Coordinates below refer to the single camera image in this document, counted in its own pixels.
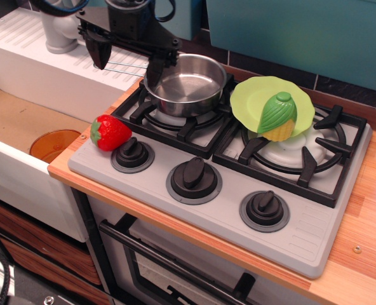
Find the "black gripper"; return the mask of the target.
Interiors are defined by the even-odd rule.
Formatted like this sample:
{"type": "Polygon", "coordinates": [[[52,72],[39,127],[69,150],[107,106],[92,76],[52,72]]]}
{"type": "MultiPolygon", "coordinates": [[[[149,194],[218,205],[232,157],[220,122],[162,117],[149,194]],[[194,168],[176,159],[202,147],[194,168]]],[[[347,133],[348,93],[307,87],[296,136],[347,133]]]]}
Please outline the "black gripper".
{"type": "Polygon", "coordinates": [[[80,19],[79,33],[94,65],[105,69],[112,47],[138,53],[149,58],[145,86],[153,88],[161,79],[164,67],[175,66],[181,41],[161,23],[175,14],[157,17],[155,1],[106,1],[107,7],[86,7],[76,14],[80,19]]]}

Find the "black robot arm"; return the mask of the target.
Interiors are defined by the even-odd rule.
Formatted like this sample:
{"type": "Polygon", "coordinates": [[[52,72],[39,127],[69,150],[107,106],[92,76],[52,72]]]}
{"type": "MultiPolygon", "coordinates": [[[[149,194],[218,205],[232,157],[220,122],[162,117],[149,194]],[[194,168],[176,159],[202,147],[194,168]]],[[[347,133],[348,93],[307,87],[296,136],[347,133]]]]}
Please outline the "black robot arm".
{"type": "Polygon", "coordinates": [[[86,7],[76,14],[79,33],[95,66],[103,70],[112,47],[122,48],[149,59],[147,86],[159,84],[166,68],[177,64],[182,42],[155,15],[155,1],[106,1],[105,7],[86,7]]]}

